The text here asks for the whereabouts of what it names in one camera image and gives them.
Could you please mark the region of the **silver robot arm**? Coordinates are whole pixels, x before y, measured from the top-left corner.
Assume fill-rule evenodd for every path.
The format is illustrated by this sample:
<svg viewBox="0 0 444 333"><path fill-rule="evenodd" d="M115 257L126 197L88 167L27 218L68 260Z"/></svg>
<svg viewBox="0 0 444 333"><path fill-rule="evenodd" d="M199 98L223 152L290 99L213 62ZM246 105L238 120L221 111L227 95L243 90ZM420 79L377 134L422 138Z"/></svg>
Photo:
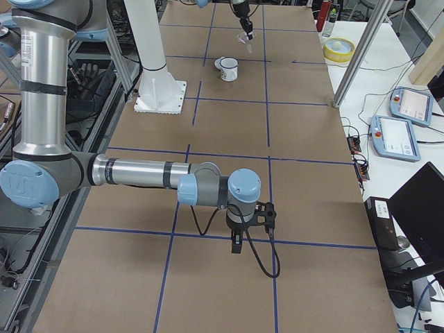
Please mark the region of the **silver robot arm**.
<svg viewBox="0 0 444 333"><path fill-rule="evenodd" d="M209 1L180 1L180 3L186 6L198 6L199 8L204 8L209 3ZM239 23L244 31L241 36L244 37L246 41L251 41L254 38L254 30L253 23L250 20L251 13L248 1L229 1L228 4L232 13L239 20Z"/></svg>
<svg viewBox="0 0 444 333"><path fill-rule="evenodd" d="M65 143L69 42L77 35L104 40L104 1L13 1L21 32L22 135L1 170L1 189L15 204L35 209L87 186L175 189L183 205L225 210L232 251L239 253L257 224L259 176L238 169L222 176L212 163L122 160L75 152Z"/></svg>

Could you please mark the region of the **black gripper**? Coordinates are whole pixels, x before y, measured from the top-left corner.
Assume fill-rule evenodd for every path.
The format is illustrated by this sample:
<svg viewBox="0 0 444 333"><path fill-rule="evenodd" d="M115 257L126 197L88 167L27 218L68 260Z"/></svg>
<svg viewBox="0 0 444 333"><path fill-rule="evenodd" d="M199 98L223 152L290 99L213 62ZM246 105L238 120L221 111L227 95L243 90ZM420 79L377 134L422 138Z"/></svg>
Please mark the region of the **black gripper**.
<svg viewBox="0 0 444 333"><path fill-rule="evenodd" d="M241 22L246 37L253 39L253 23L249 20L250 6L248 2L232 3L232 11Z"/></svg>
<svg viewBox="0 0 444 333"><path fill-rule="evenodd" d="M237 223L231 219L227 219L226 224L231 230L231 253L240 254L242 250L242 239L245 231L244 224Z"/></svg>

